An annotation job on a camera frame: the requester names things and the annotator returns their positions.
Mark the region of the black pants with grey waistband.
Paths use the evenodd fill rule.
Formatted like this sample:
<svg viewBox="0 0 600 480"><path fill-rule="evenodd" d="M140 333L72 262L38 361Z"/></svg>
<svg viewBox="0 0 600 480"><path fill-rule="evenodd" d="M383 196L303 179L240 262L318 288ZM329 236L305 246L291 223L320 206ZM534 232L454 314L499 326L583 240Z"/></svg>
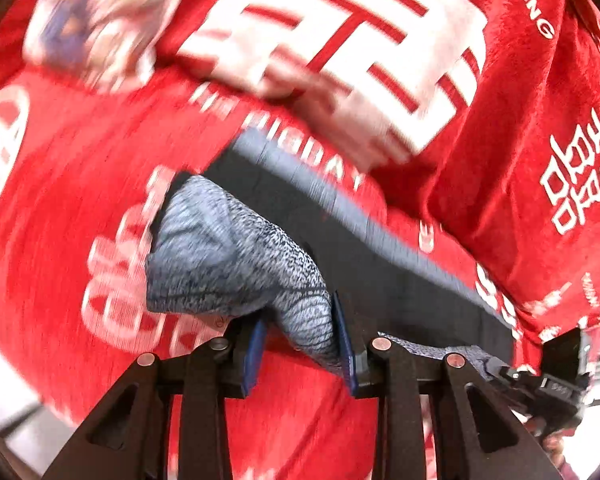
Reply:
<svg viewBox="0 0 600 480"><path fill-rule="evenodd" d="M150 232L152 312L265 310L294 348L336 370L340 298L423 356L459 348L513 359L501 315L258 130L241 133L202 174L178 172Z"/></svg>

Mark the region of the red bedspread with white characters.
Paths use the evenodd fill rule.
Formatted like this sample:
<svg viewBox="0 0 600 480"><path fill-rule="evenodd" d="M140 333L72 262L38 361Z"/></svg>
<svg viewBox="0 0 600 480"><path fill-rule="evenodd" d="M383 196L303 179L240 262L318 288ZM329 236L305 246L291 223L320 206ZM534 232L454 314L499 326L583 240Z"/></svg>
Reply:
<svg viewBox="0 0 600 480"><path fill-rule="evenodd" d="M547 341L575 327L600 331L600 317L535 328L444 229L389 207L376 185L338 180L344 159L334 148L298 152L311 133L287 107L162 58L160 41L181 3L155 45L148 83L97 92L23 58L37 2L16 0L0 24L0 350L58 415L80 422L136 356L182 356L234 318L152 312L145 263L174 176L202 174L250 129L501 315L514 338L507 363L535 372ZM353 400L277 326L256 391L227 405L233 474L370 478L375 412L375 401Z"/></svg>

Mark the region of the red folded quilt white characters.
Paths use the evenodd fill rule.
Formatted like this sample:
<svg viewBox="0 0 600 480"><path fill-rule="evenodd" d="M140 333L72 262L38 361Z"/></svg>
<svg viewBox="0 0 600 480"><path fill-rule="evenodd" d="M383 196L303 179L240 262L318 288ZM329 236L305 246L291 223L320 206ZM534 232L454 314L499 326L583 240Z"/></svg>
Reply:
<svg viewBox="0 0 600 480"><path fill-rule="evenodd" d="M535 328L600 317L592 0L183 0L159 54L287 107Z"/></svg>

